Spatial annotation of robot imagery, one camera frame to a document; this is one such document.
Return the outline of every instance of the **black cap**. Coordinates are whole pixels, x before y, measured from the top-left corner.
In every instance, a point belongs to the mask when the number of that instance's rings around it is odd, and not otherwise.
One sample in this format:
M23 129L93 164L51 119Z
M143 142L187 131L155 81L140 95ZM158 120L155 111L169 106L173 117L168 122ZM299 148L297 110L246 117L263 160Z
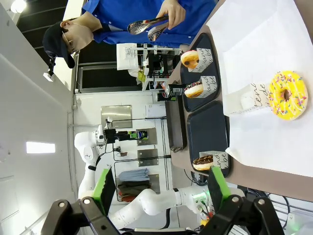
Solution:
M75 62L67 51L67 45L62 38L60 23L61 22L55 23L45 32L43 38L44 50L50 57L63 57L67 66L72 69L75 67Z

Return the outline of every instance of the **ceiling light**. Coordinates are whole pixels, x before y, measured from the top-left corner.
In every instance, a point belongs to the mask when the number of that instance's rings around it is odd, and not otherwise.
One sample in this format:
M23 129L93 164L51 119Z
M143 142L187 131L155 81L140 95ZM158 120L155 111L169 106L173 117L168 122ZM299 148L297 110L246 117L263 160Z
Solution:
M22 13L26 8L25 0L15 0L11 5L11 11L13 13Z
M55 153L55 144L40 143L40 142L26 142L27 153Z

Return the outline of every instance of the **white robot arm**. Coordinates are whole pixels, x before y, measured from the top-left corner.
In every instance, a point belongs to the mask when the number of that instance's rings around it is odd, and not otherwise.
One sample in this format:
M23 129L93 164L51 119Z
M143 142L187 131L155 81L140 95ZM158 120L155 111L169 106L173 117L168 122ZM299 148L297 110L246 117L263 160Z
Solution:
M86 163L85 175L78 189L78 198L81 199L92 196L95 187L96 162L99 158L99 151L96 147L105 145L102 125L98 126L97 131L76 134L74 145Z
M204 207L201 200L208 202L207 186L190 186L172 189L156 194L152 189L143 190L131 203L119 211L109 214L109 219L117 229L125 228L138 220L143 214L157 215L171 207L187 206L194 213L201 213Z

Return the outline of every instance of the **cable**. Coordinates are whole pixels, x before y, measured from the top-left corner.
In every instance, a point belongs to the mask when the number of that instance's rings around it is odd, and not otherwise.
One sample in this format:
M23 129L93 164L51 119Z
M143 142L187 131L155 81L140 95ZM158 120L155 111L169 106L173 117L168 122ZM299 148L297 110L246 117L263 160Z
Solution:
M206 213L203 208L201 208L200 212L205 214L208 218L210 218L210 215L208 213Z
M166 209L166 224L161 229L167 229L170 226L171 218L170 218L171 208Z
M98 165L99 161L101 160L101 157L106 154L106 153L112 153L114 151L114 148L111 152L107 152L107 144L105 145L105 149L104 149L104 153L101 153L96 161L96 166Z
M250 193L256 197L266 197L267 194L263 191L260 191L260 190L256 190L256 189L253 189L253 188L247 188L247 190L244 191L245 193L245 196L247 196L247 193Z
M204 204L205 208L206 208L206 211L207 211L207 214L209 215L209 209L207 208L207 205L204 203L204 201L201 201L202 204Z
M106 147L104 148L104 153L107 152L107 145L108 145L108 142L106 141Z
M194 183L196 183L197 185L199 186L206 186L207 185L207 182L200 182L196 176L195 176L195 173L191 171L191 177L192 179L194 180Z
M189 176L187 175L186 173L186 170L184 169L184 172L185 172L185 175L187 176L187 178L191 181L191 182L194 182L192 179L189 178Z
M204 225L200 225L194 229L195 232L200 232L204 228Z
M282 196L284 199L285 199L285 201L286 201L286 206L287 206L287 210L288 210L288 214L287 214L287 219L286 219L286 222L285 222L285 224L284 224L284 226L283 226L283 229L287 226L287 221L288 221L288 215L289 215L289 213L290 213L290 205L289 205L289 201L288 201L288 199L285 197L285 196Z

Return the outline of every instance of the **yellow frosted donut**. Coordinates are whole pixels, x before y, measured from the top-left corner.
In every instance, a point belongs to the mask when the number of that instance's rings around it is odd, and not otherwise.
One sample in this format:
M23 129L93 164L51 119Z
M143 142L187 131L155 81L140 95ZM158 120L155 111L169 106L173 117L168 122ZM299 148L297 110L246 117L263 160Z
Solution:
M303 79L293 71L278 72L268 91L271 110L281 119L294 120L307 107L307 88Z

